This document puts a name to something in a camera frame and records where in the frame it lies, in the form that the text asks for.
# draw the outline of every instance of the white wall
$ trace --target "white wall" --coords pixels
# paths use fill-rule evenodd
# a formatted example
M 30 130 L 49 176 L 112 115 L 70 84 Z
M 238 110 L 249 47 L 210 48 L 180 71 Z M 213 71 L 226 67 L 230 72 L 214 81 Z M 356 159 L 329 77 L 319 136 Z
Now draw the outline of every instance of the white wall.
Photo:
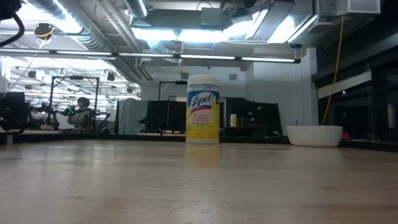
M 141 86 L 142 100 L 158 100 L 159 81 L 177 81 L 180 80 L 180 67 L 161 68 L 158 66 L 146 67 L 149 74 L 154 78 L 154 81 L 143 82 Z M 214 75 L 220 79 L 221 97 L 245 97 L 245 72 L 241 72 L 240 68 L 226 68 L 226 67 L 184 67 L 184 72 L 192 75 Z M 229 81 L 229 74 L 237 74 L 237 81 Z M 167 86 L 167 83 L 162 85 L 162 89 Z M 161 94 L 161 100 L 167 100 L 169 96 L 186 96 L 187 86 L 170 84 Z
M 288 125 L 318 124 L 318 99 L 311 74 L 316 52 L 309 49 L 301 64 L 254 63 L 247 70 L 246 99 L 278 103 L 282 131 Z
M 184 67 L 190 75 L 215 75 L 221 80 L 221 97 L 241 97 L 260 103 L 278 103 L 283 134 L 286 126 L 318 124 L 318 97 L 311 75 L 317 71 L 315 49 L 308 49 L 301 64 L 253 63 L 246 72 L 239 68 Z M 157 100 L 159 81 L 180 80 L 179 67 L 147 67 L 153 82 L 142 84 L 142 100 Z M 236 82 L 228 81 L 229 74 L 238 74 Z M 186 96 L 185 85 L 170 84 L 161 94 Z

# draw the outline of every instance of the yellow label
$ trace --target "yellow label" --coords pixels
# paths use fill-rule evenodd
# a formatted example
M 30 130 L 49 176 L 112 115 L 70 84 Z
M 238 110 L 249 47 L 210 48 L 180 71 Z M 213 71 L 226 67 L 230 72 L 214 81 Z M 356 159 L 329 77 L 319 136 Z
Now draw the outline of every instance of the yellow label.
M 220 94 L 216 85 L 190 85 L 187 98 L 187 138 L 219 139 Z

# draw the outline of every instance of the small bottle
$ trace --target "small bottle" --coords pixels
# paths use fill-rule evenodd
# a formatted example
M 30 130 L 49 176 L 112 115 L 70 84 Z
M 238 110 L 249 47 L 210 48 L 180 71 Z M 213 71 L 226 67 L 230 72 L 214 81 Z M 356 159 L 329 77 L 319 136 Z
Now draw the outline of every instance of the small bottle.
M 187 87 L 187 143 L 218 144 L 220 141 L 220 80 L 194 75 Z

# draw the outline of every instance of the wood grain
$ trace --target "wood grain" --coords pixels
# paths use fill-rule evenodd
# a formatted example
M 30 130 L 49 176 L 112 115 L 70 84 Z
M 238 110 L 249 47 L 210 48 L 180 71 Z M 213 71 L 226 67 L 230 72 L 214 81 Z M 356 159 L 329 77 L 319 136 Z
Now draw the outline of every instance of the wood grain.
M 398 223 L 398 154 L 69 141 L 0 148 L 0 223 Z

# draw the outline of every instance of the yellow cable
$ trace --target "yellow cable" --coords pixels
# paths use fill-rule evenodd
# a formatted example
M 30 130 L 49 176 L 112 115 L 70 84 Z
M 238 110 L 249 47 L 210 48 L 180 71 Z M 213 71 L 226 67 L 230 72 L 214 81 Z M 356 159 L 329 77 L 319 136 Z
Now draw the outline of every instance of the yellow cable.
M 53 27 L 52 30 L 51 30 L 50 32 L 46 33 L 46 34 L 43 34 L 43 35 L 37 35 L 37 34 L 35 34 L 35 36 L 36 36 L 36 37 L 46 37 L 46 36 L 52 34 L 52 32 L 54 32 L 54 29 L 55 29 L 55 27 Z
M 39 49 L 41 50 L 43 47 L 44 47 L 44 45 L 46 44 L 46 40 L 47 40 L 47 38 L 49 37 L 49 35 L 46 35 L 45 36 L 45 39 L 43 40 L 43 42 L 40 44 L 40 47 L 39 47 Z
M 344 13 L 343 13 L 343 17 L 341 18 L 341 30 L 340 30 L 340 39 L 339 39 L 339 43 L 338 43 L 335 77 L 333 78 L 333 84 L 331 85 L 328 104 L 326 106 L 325 115 L 323 115 L 323 120 L 322 120 L 322 124 L 321 125 L 323 125 L 325 123 L 326 116 L 328 115 L 328 110 L 329 110 L 329 106 L 330 106 L 331 96 L 333 95 L 333 89 L 335 87 L 335 83 L 336 83 L 336 79 L 337 79 L 338 63 L 340 61 L 340 52 L 341 52 L 341 46 L 342 46 L 342 42 L 343 42 L 343 28 L 344 28 L 344 18 L 345 18 L 346 11 L 347 11 L 347 0 L 345 0 Z

